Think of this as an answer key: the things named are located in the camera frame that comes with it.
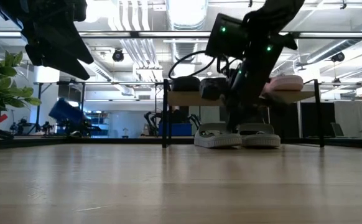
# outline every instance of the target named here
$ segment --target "blue container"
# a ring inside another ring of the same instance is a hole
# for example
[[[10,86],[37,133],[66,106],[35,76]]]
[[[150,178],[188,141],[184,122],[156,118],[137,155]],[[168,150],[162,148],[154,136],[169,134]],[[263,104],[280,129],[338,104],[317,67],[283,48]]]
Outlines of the blue container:
[[[163,124],[159,124],[159,136],[163,134]],[[167,125],[167,134],[169,134],[169,125]],[[191,136],[192,124],[172,124],[172,136]]]
[[[81,122],[85,118],[81,109],[71,106],[64,99],[59,99],[54,104],[49,116],[53,119],[56,119],[57,121],[68,119],[70,124],[74,126],[81,125]]]

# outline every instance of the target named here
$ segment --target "white ceiling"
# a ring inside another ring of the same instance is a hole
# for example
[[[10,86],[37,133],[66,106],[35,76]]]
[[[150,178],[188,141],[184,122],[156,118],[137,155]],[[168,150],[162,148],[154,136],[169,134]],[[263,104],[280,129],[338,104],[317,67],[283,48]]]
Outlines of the white ceiling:
[[[254,0],[254,7],[259,7],[264,0]],[[351,31],[360,24],[362,24],[362,0],[347,0],[348,6],[346,9],[341,10],[341,0],[325,0],[319,7],[317,5],[322,2],[320,0],[306,0],[305,5],[296,18],[284,29],[286,31]],[[166,12],[162,9],[165,7],[164,0],[149,1],[149,24],[152,30],[168,30]],[[249,12],[248,0],[209,0],[209,8],[207,12],[207,19],[205,22],[205,30],[211,30],[211,27],[215,21],[216,15],[221,12],[229,16],[242,18],[247,12]],[[76,26],[79,31],[87,30],[110,30],[108,20],[102,17],[97,22],[77,22]],[[0,17],[0,30],[18,30],[18,28],[12,22],[5,22]],[[288,58],[293,55],[307,55],[321,47],[327,45],[332,40],[299,40],[299,50],[292,51],[285,49],[281,55],[278,65],[282,64]],[[116,47],[121,47],[119,40],[113,39],[88,39],[85,40],[86,44],[92,49],[96,57],[99,58],[101,64],[103,64],[110,72],[131,72],[133,61],[126,54],[126,58],[123,62],[115,63],[111,59],[111,54]],[[20,39],[0,39],[0,54],[3,49],[20,50],[24,46],[24,42]],[[160,65],[164,68],[164,73],[168,71],[172,65],[170,44],[166,44],[163,40],[154,40],[156,53],[159,58]],[[204,49],[206,44],[199,44],[199,49]],[[107,53],[105,57],[101,57],[101,52]],[[352,72],[362,68],[362,57],[358,57],[354,60],[351,58],[362,54],[362,42],[343,51],[346,55],[346,60],[342,63],[336,64],[336,74],[343,74],[346,72]],[[196,70],[205,66],[208,59],[204,56],[198,57],[198,62],[201,65],[195,67]],[[335,72],[333,63],[320,62],[309,68],[319,69],[322,77],[328,77],[328,81],[332,79]],[[214,72],[215,67],[211,67],[210,71]],[[118,80],[125,79],[129,81],[124,75],[116,77]]]

